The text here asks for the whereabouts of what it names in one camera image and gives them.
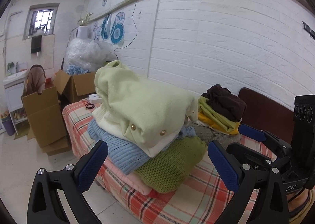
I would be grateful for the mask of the person's right hand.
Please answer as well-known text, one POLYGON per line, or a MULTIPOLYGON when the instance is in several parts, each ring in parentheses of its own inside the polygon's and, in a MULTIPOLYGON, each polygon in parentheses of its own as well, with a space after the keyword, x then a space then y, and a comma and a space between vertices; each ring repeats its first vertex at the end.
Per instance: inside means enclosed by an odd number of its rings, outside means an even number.
POLYGON ((301 194, 295 197, 296 194, 290 194, 287 196, 288 202, 288 210, 292 212, 293 210, 297 209, 301 205, 303 205, 308 198, 309 190, 305 189, 301 194))

